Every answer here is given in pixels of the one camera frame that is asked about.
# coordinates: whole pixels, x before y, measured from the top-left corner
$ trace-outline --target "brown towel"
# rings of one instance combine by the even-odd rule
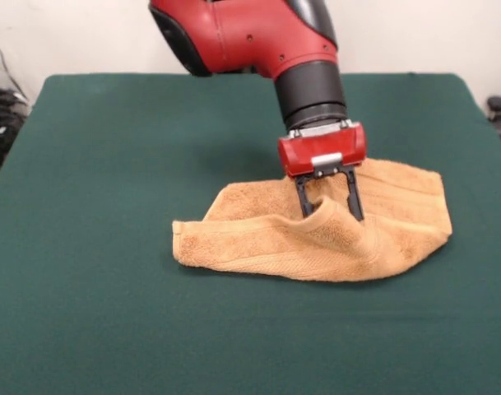
[[[395,276],[447,243],[452,224],[439,174],[386,160],[357,169],[365,220],[348,211],[345,176],[311,181],[319,208],[303,219],[292,180],[231,184],[203,221],[173,223],[184,266],[301,281]]]

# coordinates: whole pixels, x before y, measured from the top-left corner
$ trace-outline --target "green cloth surface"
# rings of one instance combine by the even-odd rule
[[[501,394],[501,141],[453,75],[346,75],[369,156],[442,174],[454,234],[405,275],[180,267],[171,222],[282,177],[271,81],[47,80],[0,175],[0,395]]]

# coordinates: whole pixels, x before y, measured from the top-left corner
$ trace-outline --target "red gripper housing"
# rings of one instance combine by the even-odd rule
[[[285,173],[291,177],[313,174],[318,158],[336,158],[336,166],[360,165],[367,156],[361,124],[315,137],[282,137],[278,151]]]

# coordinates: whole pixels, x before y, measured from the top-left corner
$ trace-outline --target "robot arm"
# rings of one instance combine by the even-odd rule
[[[354,166],[365,158],[364,130],[348,119],[338,44],[323,0],[151,0],[166,42],[196,77],[249,68],[273,80],[288,137],[278,149],[296,179],[303,213],[313,207],[304,183],[346,174],[350,210],[363,220]]]
[[[287,129],[347,119],[323,0],[151,0],[150,10],[194,76],[254,67],[271,78]]]

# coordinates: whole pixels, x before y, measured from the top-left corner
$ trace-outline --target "white wall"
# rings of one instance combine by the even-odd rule
[[[343,72],[455,72],[479,105],[501,95],[501,0],[327,5]],[[31,99],[55,73],[185,72],[147,0],[0,0],[0,46]]]

